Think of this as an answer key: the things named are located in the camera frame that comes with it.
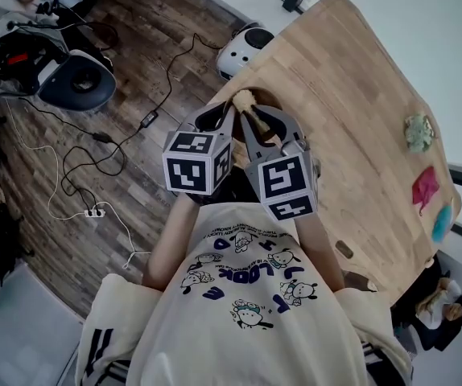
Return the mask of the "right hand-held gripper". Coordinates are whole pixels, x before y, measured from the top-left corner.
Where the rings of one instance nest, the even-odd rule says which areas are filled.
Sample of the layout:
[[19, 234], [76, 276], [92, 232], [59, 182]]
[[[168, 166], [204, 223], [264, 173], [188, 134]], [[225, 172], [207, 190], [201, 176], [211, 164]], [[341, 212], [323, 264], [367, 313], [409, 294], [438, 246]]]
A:
[[[244, 172], [259, 202], [277, 221], [308, 216], [317, 211], [316, 169], [303, 131], [290, 114], [269, 105], [254, 105], [262, 132], [247, 112], [240, 116], [250, 163]], [[270, 139], [277, 136], [278, 147]]]

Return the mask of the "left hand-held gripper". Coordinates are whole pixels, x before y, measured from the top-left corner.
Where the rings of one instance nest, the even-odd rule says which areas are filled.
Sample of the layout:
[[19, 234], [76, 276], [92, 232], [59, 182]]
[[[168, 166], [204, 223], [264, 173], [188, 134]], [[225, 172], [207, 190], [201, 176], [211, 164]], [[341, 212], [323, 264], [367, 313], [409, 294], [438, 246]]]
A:
[[207, 104], [171, 131], [163, 148], [163, 171], [169, 191], [212, 195], [232, 166], [234, 106]]

